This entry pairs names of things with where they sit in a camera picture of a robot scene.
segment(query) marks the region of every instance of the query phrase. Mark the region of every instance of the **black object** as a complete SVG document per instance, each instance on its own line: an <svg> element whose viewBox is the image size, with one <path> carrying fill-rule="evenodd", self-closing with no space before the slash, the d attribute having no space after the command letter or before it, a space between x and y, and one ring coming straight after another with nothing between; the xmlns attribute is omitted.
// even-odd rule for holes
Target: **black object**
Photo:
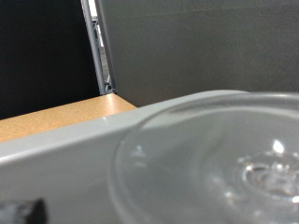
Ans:
<svg viewBox="0 0 299 224"><path fill-rule="evenodd" d="M0 119L99 94L79 0L0 0Z"/></svg>
<svg viewBox="0 0 299 224"><path fill-rule="evenodd" d="M0 202L0 224L46 224L46 205L42 199L26 202Z"/></svg>
<svg viewBox="0 0 299 224"><path fill-rule="evenodd" d="M299 91L298 0L97 0L118 95Z"/></svg>

